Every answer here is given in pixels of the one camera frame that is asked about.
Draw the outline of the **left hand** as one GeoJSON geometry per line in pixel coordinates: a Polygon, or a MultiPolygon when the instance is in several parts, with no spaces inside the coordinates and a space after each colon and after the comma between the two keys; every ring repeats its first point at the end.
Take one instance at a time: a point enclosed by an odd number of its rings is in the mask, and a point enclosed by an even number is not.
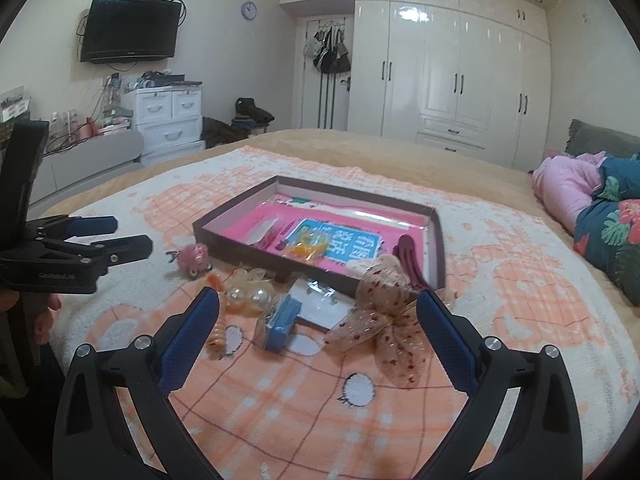
{"type": "Polygon", "coordinates": [[[43,346],[49,342],[50,331],[61,308],[62,299],[57,294],[49,295],[44,300],[38,315],[34,319],[35,344],[38,344],[38,346],[43,346]]]}

